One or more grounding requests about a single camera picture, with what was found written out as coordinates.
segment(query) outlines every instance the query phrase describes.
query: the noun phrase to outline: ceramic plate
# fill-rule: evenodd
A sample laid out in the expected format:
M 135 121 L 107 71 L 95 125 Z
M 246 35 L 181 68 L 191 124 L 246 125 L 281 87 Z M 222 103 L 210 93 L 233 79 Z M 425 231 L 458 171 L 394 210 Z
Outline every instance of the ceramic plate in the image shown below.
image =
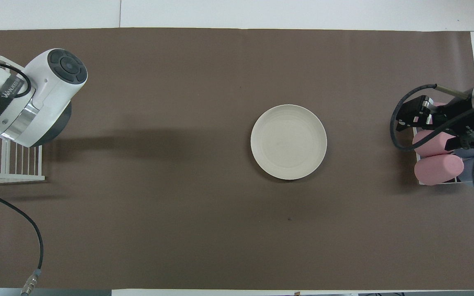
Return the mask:
M 280 105 L 259 117 L 250 143 L 253 157 L 265 172 L 295 180 L 319 167 L 327 151 L 327 133 L 308 109 Z

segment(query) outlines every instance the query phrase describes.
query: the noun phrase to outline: black cable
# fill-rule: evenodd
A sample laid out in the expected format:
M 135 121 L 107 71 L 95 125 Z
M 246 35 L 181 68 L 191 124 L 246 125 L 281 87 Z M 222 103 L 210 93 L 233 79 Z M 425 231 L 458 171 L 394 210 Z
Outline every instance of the black cable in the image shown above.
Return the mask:
M 391 140 L 393 141 L 393 144 L 396 146 L 396 148 L 398 148 L 399 150 L 412 151 L 422 146 L 423 144 L 427 143 L 427 141 L 431 140 L 433 137 L 435 137 L 439 133 L 442 133 L 443 131 L 449 129 L 450 127 L 458 123 L 460 120 L 463 120 L 464 118 L 474 115 L 474 108 L 469 109 L 468 111 L 463 112 L 459 114 L 458 116 L 455 116 L 451 118 L 450 120 L 444 122 L 442 125 L 440 125 L 436 129 L 434 129 L 431 133 L 429 133 L 429 135 L 425 136 L 422 140 L 419 140 L 418 142 L 412 144 L 411 146 L 400 145 L 400 143 L 398 143 L 397 138 L 396 138 L 396 131 L 395 131 L 394 126 L 395 126 L 397 113 L 400 110 L 401 106 L 403 105 L 405 100 L 407 100 L 408 97 L 412 96 L 415 92 L 418 92 L 420 90 L 425 90 L 427 88 L 436 88 L 436 86 L 437 86 L 436 84 L 425 84 L 424 86 L 419 86 L 415 88 L 414 90 L 411 90 L 410 92 L 408 92 L 405 96 L 403 96 L 400 102 L 398 102 L 398 105 L 396 105 L 396 108 L 393 114 L 391 115 L 390 132 L 391 132 Z
M 34 223 L 34 221 L 32 220 L 32 218 L 30 218 L 30 217 L 29 217 L 27 214 L 25 214 L 25 212 L 23 212 L 22 210 L 19 210 L 19 208 L 17 208 L 17 207 L 14 206 L 13 204 L 7 202 L 6 200 L 3 200 L 2 198 L 0 198 L 0 203 L 4 204 L 5 206 L 8 206 L 8 207 L 11 208 L 12 210 L 15 210 L 16 212 L 18 212 L 21 216 L 25 217 L 25 219 L 27 219 L 27 221 L 32 224 L 32 227 L 34 227 L 34 230 L 36 231 L 36 234 L 37 234 L 37 236 L 38 236 L 38 241 L 39 241 L 39 262 L 38 262 L 38 269 L 41 269 L 41 265 L 43 264 L 43 239 L 41 238 L 40 229 L 38 228 L 38 226 L 36 225 L 36 223 Z
M 15 96 L 15 98 L 25 96 L 30 92 L 30 90 L 32 89 L 32 85 L 30 84 L 30 79 L 28 78 L 27 75 L 25 75 L 25 73 L 23 73 L 20 69 L 14 67 L 14 66 L 3 64 L 2 62 L 0 62 L 0 66 L 11 69 L 12 71 L 15 71 L 15 73 L 18 73 L 19 75 L 21 75 L 27 83 L 27 89 L 24 92 L 21 92 L 21 94 L 17 94 Z
M 396 105 L 395 107 L 395 110 L 393 111 L 393 114 L 391 115 L 391 140 L 393 141 L 393 144 L 396 146 L 396 148 L 400 149 L 400 150 L 404 150 L 404 151 L 411 151 L 411 150 L 414 150 L 413 149 L 410 149 L 410 147 L 404 147 L 404 146 L 401 146 L 400 143 L 398 143 L 398 140 L 396 138 L 396 131 L 395 131 L 395 121 L 396 121 L 396 116 L 398 115 L 398 112 L 400 112 L 400 108 L 402 107 L 403 103 L 405 103 L 405 101 L 412 95 L 414 95 L 415 93 L 419 92 L 420 90 L 425 90 L 427 88 L 436 88 L 436 84 L 425 84 L 423 86 L 418 86 L 417 88 L 415 88 L 414 90 L 411 90 L 410 92 L 407 92 L 407 94 L 405 96 L 403 96 L 400 101 L 398 102 L 398 104 Z

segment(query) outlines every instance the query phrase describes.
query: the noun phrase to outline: pink cup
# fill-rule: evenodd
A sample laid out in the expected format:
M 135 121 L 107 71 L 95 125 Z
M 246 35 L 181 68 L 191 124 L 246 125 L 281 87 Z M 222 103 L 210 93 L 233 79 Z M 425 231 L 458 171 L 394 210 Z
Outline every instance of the pink cup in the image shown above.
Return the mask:
M 414 166 L 416 178 L 425 185 L 436 185 L 456 178 L 464 170 L 460 157 L 453 154 L 420 159 Z
M 414 135 L 414 138 L 412 139 L 412 143 L 416 143 L 419 140 L 423 139 L 427 135 L 429 135 L 432 131 L 419 131 Z M 452 136 L 448 133 L 439 133 L 435 137 L 433 137 L 431 140 L 427 141 L 427 143 L 423 144 L 422 146 L 414 149 L 416 153 L 418 153 L 421 157 L 432 157 L 434 155 L 440 155 L 440 154 L 448 154 L 451 151 L 447 151 L 445 149 L 446 147 L 446 142 L 447 140 L 454 138 L 455 136 Z

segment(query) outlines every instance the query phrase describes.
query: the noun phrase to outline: brown paper backdrop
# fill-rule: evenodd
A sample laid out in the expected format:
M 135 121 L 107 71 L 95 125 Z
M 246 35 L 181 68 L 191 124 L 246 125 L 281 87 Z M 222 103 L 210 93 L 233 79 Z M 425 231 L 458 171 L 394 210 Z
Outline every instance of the brown paper backdrop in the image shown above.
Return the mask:
M 41 228 L 41 287 L 474 289 L 472 188 L 418 185 L 414 154 L 388 135 L 412 88 L 474 85 L 468 32 L 0 31 L 0 55 L 21 65 L 55 47 L 88 82 L 44 147 L 48 181 L 0 185 Z M 249 144 L 286 103 L 329 140 L 293 182 Z M 0 206 L 0 287 L 36 262 L 32 228 Z

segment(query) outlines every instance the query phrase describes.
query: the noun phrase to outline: white rack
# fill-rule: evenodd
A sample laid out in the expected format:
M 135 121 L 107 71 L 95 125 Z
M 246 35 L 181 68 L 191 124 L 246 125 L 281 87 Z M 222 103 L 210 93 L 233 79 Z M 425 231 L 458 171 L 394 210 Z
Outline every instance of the white rack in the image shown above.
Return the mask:
M 42 147 L 27 148 L 0 139 L 0 183 L 45 180 L 42 176 Z

